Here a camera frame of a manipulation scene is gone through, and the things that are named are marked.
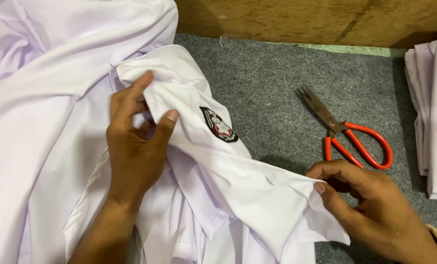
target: red scissors handle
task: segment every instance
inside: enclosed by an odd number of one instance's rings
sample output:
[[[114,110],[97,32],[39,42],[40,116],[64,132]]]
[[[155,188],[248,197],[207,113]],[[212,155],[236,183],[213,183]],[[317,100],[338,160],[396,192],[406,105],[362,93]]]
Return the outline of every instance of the red scissors handle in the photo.
[[[351,138],[351,140],[354,142],[356,147],[361,152],[362,156],[367,160],[367,162],[370,165],[372,165],[375,169],[386,170],[387,168],[389,168],[393,164],[393,151],[391,150],[391,147],[388,144],[388,141],[382,135],[380,135],[377,131],[375,131],[371,128],[362,126],[362,125],[349,123],[349,122],[343,122],[343,124],[349,128],[345,131],[345,134],[348,135],[349,138]],[[385,153],[385,162],[383,164],[378,163],[372,157],[372,155],[370,155],[370,153],[368,153],[367,149],[363,146],[362,142],[357,138],[357,136],[354,134],[352,129],[358,130],[361,132],[365,132],[365,133],[371,135],[372,137],[374,137],[378,141],[378,143],[380,143],[380,145],[382,146],[383,151]],[[331,138],[331,137],[325,138],[325,159],[326,160],[332,160],[332,158],[331,158],[331,145],[334,145],[334,147],[341,154],[343,154],[343,156],[346,157],[346,159],[348,159],[354,165],[357,165],[361,168],[364,167],[362,165],[362,163],[360,163],[360,161],[358,161],[345,147],[343,147],[336,138]]]

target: hand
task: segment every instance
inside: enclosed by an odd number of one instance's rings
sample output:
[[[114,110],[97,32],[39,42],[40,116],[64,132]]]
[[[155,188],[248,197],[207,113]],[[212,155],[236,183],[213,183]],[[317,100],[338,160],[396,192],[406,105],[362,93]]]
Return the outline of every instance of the hand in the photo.
[[[346,160],[316,163],[306,176],[327,182],[315,189],[355,240],[402,264],[437,264],[437,244],[390,176]],[[338,191],[350,192],[358,206],[347,205]]]
[[[154,127],[152,120],[139,129],[133,127],[133,115],[147,110],[143,91],[152,82],[148,71],[130,87],[111,97],[111,124],[106,139],[111,160],[111,185],[108,198],[138,210],[145,192],[160,178],[166,159],[166,148],[173,133],[178,111],[167,111],[158,122],[155,133],[147,141],[147,134]]]

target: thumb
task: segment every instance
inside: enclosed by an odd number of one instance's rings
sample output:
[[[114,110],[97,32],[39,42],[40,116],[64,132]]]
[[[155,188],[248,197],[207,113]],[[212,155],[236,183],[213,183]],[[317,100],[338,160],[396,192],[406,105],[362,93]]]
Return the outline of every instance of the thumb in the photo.
[[[173,134],[174,126],[178,120],[179,113],[176,110],[167,111],[157,124],[155,133],[150,142],[157,146],[167,146],[171,134]]]
[[[374,229],[374,222],[350,207],[339,193],[325,182],[315,183],[315,190],[320,194],[323,206],[330,212],[346,232],[355,238],[367,236],[366,232]]]

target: white cloth pile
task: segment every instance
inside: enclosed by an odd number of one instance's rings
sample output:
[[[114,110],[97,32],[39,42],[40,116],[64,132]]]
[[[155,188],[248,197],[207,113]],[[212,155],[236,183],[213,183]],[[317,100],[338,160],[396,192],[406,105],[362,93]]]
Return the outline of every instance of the white cloth pile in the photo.
[[[172,44],[177,18],[173,0],[0,4],[0,264],[69,260],[110,185],[110,95],[146,70],[151,116],[180,119],[139,209],[139,263],[308,264],[314,242],[349,243],[315,180],[251,159]]]
[[[405,61],[411,100],[418,112],[414,126],[419,173],[427,176],[430,199],[437,199],[437,40],[415,45]]]

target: fingernail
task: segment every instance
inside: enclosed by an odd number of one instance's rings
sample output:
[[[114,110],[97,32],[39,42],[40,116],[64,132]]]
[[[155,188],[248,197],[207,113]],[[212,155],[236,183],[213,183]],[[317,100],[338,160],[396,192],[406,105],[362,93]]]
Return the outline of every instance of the fingernail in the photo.
[[[180,116],[180,114],[176,110],[169,111],[166,114],[166,118],[168,118],[169,120],[171,120],[173,122],[176,122],[176,120],[178,120],[179,116]]]
[[[315,189],[321,195],[326,191],[326,186],[321,182],[317,182],[315,183]]]

